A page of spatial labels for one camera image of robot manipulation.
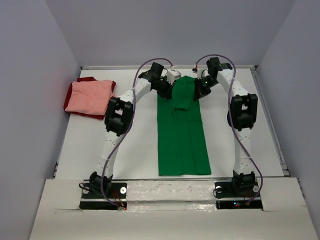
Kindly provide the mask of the green t shirt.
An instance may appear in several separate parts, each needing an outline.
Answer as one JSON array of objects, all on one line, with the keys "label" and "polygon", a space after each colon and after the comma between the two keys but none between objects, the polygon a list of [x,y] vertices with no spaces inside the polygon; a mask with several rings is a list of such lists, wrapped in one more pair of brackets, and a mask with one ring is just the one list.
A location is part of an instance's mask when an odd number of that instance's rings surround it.
[{"label": "green t shirt", "polygon": [[160,176],[211,175],[195,80],[179,78],[172,98],[157,98],[157,152]]}]

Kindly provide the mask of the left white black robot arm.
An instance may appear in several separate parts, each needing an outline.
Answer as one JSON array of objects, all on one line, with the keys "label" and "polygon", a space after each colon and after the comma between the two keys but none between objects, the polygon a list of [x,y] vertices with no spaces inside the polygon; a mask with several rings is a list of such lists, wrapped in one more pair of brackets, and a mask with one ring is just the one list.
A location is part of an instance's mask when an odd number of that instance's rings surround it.
[{"label": "left white black robot arm", "polygon": [[149,70],[138,70],[132,87],[119,97],[110,98],[104,118],[104,146],[97,168],[89,177],[89,189],[97,196],[107,199],[110,194],[118,148],[133,125],[138,101],[152,90],[164,99],[172,96],[174,83],[181,73],[171,66],[163,74],[164,69],[163,65],[154,62]]}]

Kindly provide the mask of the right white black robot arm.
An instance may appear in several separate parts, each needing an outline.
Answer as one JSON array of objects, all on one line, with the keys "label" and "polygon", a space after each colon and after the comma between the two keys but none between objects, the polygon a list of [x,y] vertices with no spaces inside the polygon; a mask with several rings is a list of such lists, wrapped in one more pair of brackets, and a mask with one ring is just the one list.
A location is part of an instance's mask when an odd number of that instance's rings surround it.
[{"label": "right white black robot arm", "polygon": [[213,196],[222,198],[249,198],[254,196],[257,187],[255,164],[250,154],[251,133],[257,120],[258,96],[249,93],[236,79],[236,68],[231,60],[220,62],[220,54],[208,54],[206,68],[199,68],[196,63],[193,72],[194,97],[199,100],[208,96],[211,89],[221,85],[227,93],[227,123],[234,137],[234,167],[230,181],[215,183]]}]

